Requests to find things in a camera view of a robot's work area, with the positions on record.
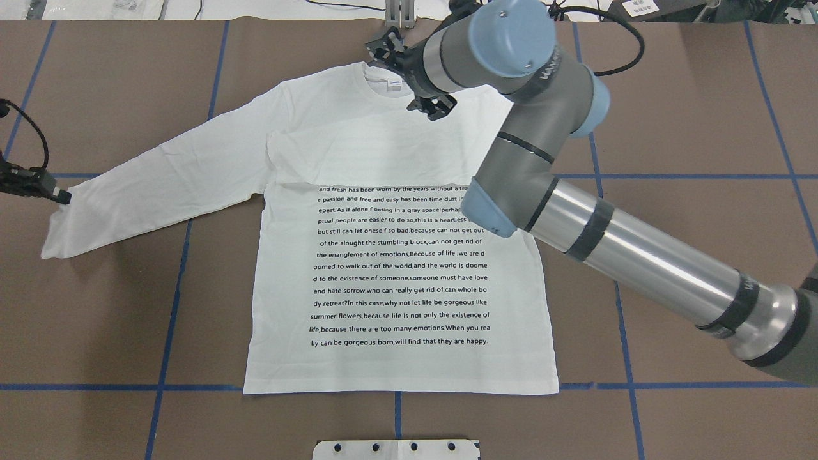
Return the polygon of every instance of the black cable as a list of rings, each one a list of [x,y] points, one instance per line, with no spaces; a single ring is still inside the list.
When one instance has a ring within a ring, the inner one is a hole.
[[[43,141],[43,170],[45,170],[45,168],[48,166],[48,143],[46,142],[45,135],[43,135],[43,131],[40,131],[39,126],[37,126],[34,120],[32,120],[31,117],[29,117],[25,112],[23,112],[23,109],[19,108],[17,104],[15,104],[14,102],[9,101],[8,99],[0,99],[0,105],[6,105],[14,110],[17,110],[20,113],[20,115],[23,115],[25,121],[28,121],[31,124],[31,126],[34,128],[34,131],[37,131],[37,135],[40,137],[40,140]]]
[[[324,5],[324,6],[327,6],[327,7],[366,8],[367,10],[386,11],[386,8],[369,7],[367,5],[350,5],[348,3],[316,2],[316,0],[306,0],[306,2],[307,3],[312,3],[313,5]]]
[[[619,72],[624,72],[632,68],[636,63],[638,63],[645,54],[645,39],[642,38],[642,34],[639,33],[636,28],[634,28],[630,23],[626,22],[624,19],[620,18],[619,16],[613,15],[608,13],[607,11],[596,10],[594,8],[589,7],[565,7],[563,8],[561,5],[558,5],[556,2],[552,3],[548,7],[548,13],[551,15],[552,18],[556,18],[557,16],[565,17],[565,13],[589,13],[592,15],[597,15],[599,17],[604,17],[605,19],[610,19],[613,22],[621,25],[625,28],[628,32],[633,34],[636,37],[636,41],[639,42],[639,53],[636,54],[636,57],[633,58],[633,61],[628,62],[626,65],[622,65],[617,67],[616,69],[611,70],[604,70],[602,72],[594,72],[594,75],[597,77],[604,77],[606,75],[613,75],[618,74]]]

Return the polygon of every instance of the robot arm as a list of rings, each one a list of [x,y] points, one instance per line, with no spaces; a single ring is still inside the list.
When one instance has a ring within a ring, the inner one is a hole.
[[[608,90],[562,52],[538,0],[470,6],[414,47],[404,48],[397,30],[367,44],[414,90],[408,109],[431,120],[454,107],[449,94],[484,84],[515,103],[464,215],[501,237],[531,232],[725,340],[746,364],[818,385],[818,264],[797,290],[763,285],[550,174],[565,140],[605,117]]]

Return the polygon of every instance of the shirt sleeve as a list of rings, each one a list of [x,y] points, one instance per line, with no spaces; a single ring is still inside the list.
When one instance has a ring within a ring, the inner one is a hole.
[[[51,216],[40,256],[73,257],[263,193],[272,175],[267,136],[286,129],[290,112],[291,98],[280,84],[69,188],[71,203]]]

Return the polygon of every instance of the black band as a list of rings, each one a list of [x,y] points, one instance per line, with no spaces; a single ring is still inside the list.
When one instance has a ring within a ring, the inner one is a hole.
[[[778,363],[781,359],[786,357],[789,352],[798,345],[801,338],[804,337],[804,333],[810,325],[810,300],[801,291],[795,291],[795,296],[798,298],[798,303],[795,305],[795,318],[793,319],[793,323],[789,326],[787,333],[784,334],[784,337],[781,338],[781,341],[778,342],[778,345],[774,346],[772,350],[758,358],[744,361],[747,365],[754,368],[764,368],[765,366]]]
[[[810,277],[804,278],[804,282],[801,283],[801,289],[818,293],[818,279]]]
[[[540,147],[537,147],[537,146],[535,146],[535,145],[533,145],[531,143],[525,142],[523,139],[518,138],[514,134],[508,134],[508,133],[505,133],[503,131],[500,131],[499,133],[497,133],[497,138],[502,139],[504,141],[511,142],[512,144],[515,144],[516,146],[522,147],[525,150],[530,151],[534,155],[539,156],[543,160],[547,161],[549,165],[554,164],[554,157],[553,156],[548,155],[548,153],[546,151],[542,150]]]
[[[452,77],[452,74],[449,73],[449,69],[446,68],[446,62],[443,60],[443,40],[446,39],[446,34],[448,34],[448,33],[449,33],[449,29],[446,28],[446,30],[443,31],[443,36],[440,38],[440,43],[438,44],[438,59],[440,60],[440,66],[441,66],[441,68],[443,68],[443,73],[446,74],[446,76],[452,81],[452,83],[456,84],[457,86],[459,86],[461,88],[467,88],[465,85],[462,85],[462,84],[460,84],[460,82],[457,82],[457,81],[454,80],[454,78]]]
[[[551,184],[548,185],[548,190],[546,190],[546,194],[542,196],[540,204],[537,205],[537,209],[534,210],[534,215],[531,216],[531,220],[528,221],[528,225],[526,225],[523,230],[525,230],[526,232],[531,232],[531,228],[534,227],[534,224],[537,223],[538,219],[540,219],[540,214],[542,213],[542,210],[545,209],[548,200],[551,199],[551,194],[554,193],[554,189],[557,188],[557,183],[559,181],[560,178],[554,176],[554,178],[551,180]]]
[[[416,96],[434,98],[446,95],[448,92],[434,86],[429,75],[426,74],[426,66],[423,62],[425,48],[426,41],[404,53],[403,79],[406,80],[409,88],[415,91]]]
[[[716,321],[706,326],[696,326],[700,331],[705,331],[717,339],[726,339],[735,334],[750,314],[758,302],[758,292],[760,288],[758,282],[744,273],[739,272],[739,289],[730,302],[730,306],[724,310]]]
[[[602,236],[605,235],[605,230],[608,228],[608,224],[614,216],[615,209],[614,205],[611,205],[608,201],[597,198],[596,207],[594,208],[593,214],[591,214],[591,218],[588,219],[588,223],[585,224],[582,233],[579,234],[577,240],[565,254],[580,262],[587,259],[596,248],[596,245],[600,244]]]
[[[546,91],[548,87],[551,86],[551,82],[554,81],[554,77],[557,75],[557,71],[560,69],[562,55],[562,48],[560,46],[555,47],[554,52],[551,53],[551,58],[548,60],[548,62],[546,62],[543,67],[540,67],[537,72],[534,72],[531,75],[531,78],[528,79],[528,81],[525,82],[522,87],[520,87],[517,91],[510,94],[504,94],[503,96],[516,104],[531,101],[537,94]]]

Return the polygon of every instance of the blue tape line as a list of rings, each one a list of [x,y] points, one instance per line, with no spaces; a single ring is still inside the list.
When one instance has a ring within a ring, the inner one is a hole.
[[[156,428],[159,426],[159,415],[162,409],[162,394],[164,393],[164,382],[168,375],[168,362],[170,361],[170,349],[173,344],[173,330],[176,327],[176,317],[179,311],[179,300],[182,298],[182,277],[185,274],[187,265],[187,252],[191,243],[191,229],[193,220],[187,221],[185,231],[185,243],[182,246],[182,261],[179,263],[179,274],[176,277],[176,291],[173,293],[173,307],[170,310],[170,321],[168,322],[168,335],[164,340],[164,352],[162,353],[162,368],[159,374],[159,385],[156,388],[156,400],[154,402],[154,412],[151,418],[151,431],[148,434],[148,443],[145,447],[145,460],[150,460],[153,455],[154,441],[156,440]]]
[[[627,331],[625,330],[625,314],[622,311],[622,296],[619,293],[619,283],[613,282],[616,291],[616,310],[619,315],[619,340],[622,342],[622,357],[625,360],[625,377],[627,378],[627,393],[631,400],[631,416],[633,417],[633,430],[636,433],[636,451],[639,460],[645,460],[645,446],[642,442],[642,427],[639,422],[639,408],[636,404],[636,391],[633,383],[633,370],[631,368],[631,352],[627,346]]]
[[[151,460],[153,456],[153,444],[156,441],[156,427],[159,425],[159,412],[162,409],[162,390],[156,391],[156,399],[154,400],[154,414],[151,417],[151,432],[148,433],[148,444],[145,447],[145,460]]]
[[[601,173],[603,179],[789,179],[789,174],[652,174]],[[818,174],[804,174],[803,178],[818,178]]]
[[[793,181],[793,188],[795,189],[795,196],[798,198],[798,205],[801,207],[801,213],[804,216],[804,221],[807,224],[807,231],[810,234],[810,239],[812,241],[812,249],[818,255],[818,238],[816,238],[816,231],[812,227],[812,220],[810,219],[810,213],[807,210],[807,204],[804,202],[804,197],[801,193],[801,187],[798,186],[798,180],[795,176],[795,169],[793,168],[793,162],[789,158],[789,152],[787,151],[787,145],[784,143],[784,136],[781,135],[781,129],[778,125],[778,118],[775,117],[775,111],[772,108],[772,103],[770,102],[770,95],[767,93],[766,84],[764,84],[764,76],[762,75],[761,67],[758,65],[758,57],[756,56],[756,47],[753,44],[753,35],[750,33],[750,24],[745,21],[744,22],[744,34],[747,36],[747,44],[750,48],[750,57],[753,59],[753,67],[756,70],[756,78],[758,79],[758,86],[761,87],[762,95],[764,96],[764,103],[767,106],[767,111],[770,113],[770,120],[772,121],[772,126],[775,129],[775,136],[778,138],[778,144],[781,147],[781,154],[784,156],[784,162],[787,164],[787,170],[789,171],[789,177]]]
[[[46,41],[43,43],[43,49],[40,50],[40,57],[37,59],[37,65],[34,66],[34,72],[31,74],[31,80],[29,80],[29,87],[25,89],[25,95],[23,96],[23,102],[20,104],[20,108],[25,111],[26,106],[29,104],[29,98],[31,97],[31,92],[34,90],[34,82],[37,81],[37,75],[40,73],[40,67],[43,65],[43,60],[46,57],[46,51],[48,50],[48,45],[51,43],[51,37],[54,34],[54,28],[56,27],[56,21],[52,21],[51,26],[48,28],[48,35],[46,35]],[[11,134],[8,137],[8,142],[6,143],[6,151],[3,152],[3,159],[8,160],[9,155],[11,154],[11,146],[14,145],[14,137],[17,135],[17,129],[20,127],[20,122],[23,119],[23,115],[20,113],[17,114],[17,118],[14,120],[14,127],[11,128]]]
[[[100,175],[101,173],[57,173],[52,174],[55,179],[68,179],[68,178],[95,178],[96,176]]]
[[[791,381],[669,381],[644,383],[600,383],[600,390],[707,390],[747,388],[812,388]]]
[[[210,106],[208,109],[208,120],[213,118],[213,111],[216,106],[216,98],[218,97],[218,82],[222,75],[222,64],[224,62],[224,50],[227,47],[227,32],[230,30],[230,21],[224,21],[224,29],[222,31],[222,43],[218,51],[218,63],[216,65],[216,75],[213,78],[213,91],[210,93]],[[179,274],[176,279],[176,291],[173,293],[173,308],[170,311],[170,321],[168,324],[168,335],[164,342],[164,353],[162,354],[162,368],[159,376],[159,386],[156,390],[156,401],[154,402],[154,413],[151,419],[151,431],[148,434],[148,442],[145,447],[145,460],[151,460],[153,455],[154,442],[156,440],[156,428],[159,425],[159,415],[162,410],[162,394],[165,390],[165,378],[168,375],[168,363],[170,361],[170,349],[173,345],[173,330],[176,327],[176,317],[179,310],[179,300],[182,296],[182,277],[185,274],[185,266],[187,265],[187,253],[191,244],[191,229],[193,227],[193,220],[187,221],[187,230],[185,232],[185,244],[182,247],[182,261],[179,263]]]
[[[395,439],[402,440],[403,439],[403,424],[402,424],[402,414],[403,414],[403,392],[402,391],[395,391]]]
[[[564,390],[594,390],[596,383],[589,381],[583,383],[560,383],[560,391]]]
[[[582,47],[579,42],[579,28],[577,23],[572,23],[574,46],[577,48],[577,59],[582,62]],[[594,163],[594,179],[596,181],[596,193],[599,197],[605,195],[602,188],[602,173],[600,172],[599,158],[596,155],[596,140],[594,134],[588,136],[591,143],[591,160]],[[627,346],[627,332],[625,330],[625,315],[622,312],[622,297],[619,295],[619,283],[614,281],[613,288],[616,290],[616,309],[619,316],[619,341],[622,345],[622,358],[625,362],[625,377],[627,378],[627,394],[631,401],[631,418],[633,419],[633,433],[636,438],[636,452],[639,460],[645,460],[645,446],[642,441],[642,427],[639,422],[639,408],[636,404],[636,391],[633,389],[633,371],[631,369],[631,354]]]
[[[242,391],[243,388],[235,385],[165,385],[164,391]]]
[[[96,383],[0,383],[1,391],[156,391],[156,385]]]
[[[582,62],[582,47],[579,44],[579,28],[576,22],[571,23],[571,30],[573,31],[573,48],[577,53],[577,61]]]
[[[222,63],[224,62],[224,48],[227,46],[227,32],[230,30],[230,21],[224,21],[224,31],[222,32],[222,46],[218,52],[218,64],[216,65],[216,78],[213,79],[213,91],[210,93],[210,108],[207,112],[207,119],[213,118],[216,110],[216,96],[218,95],[218,82],[222,78]]]

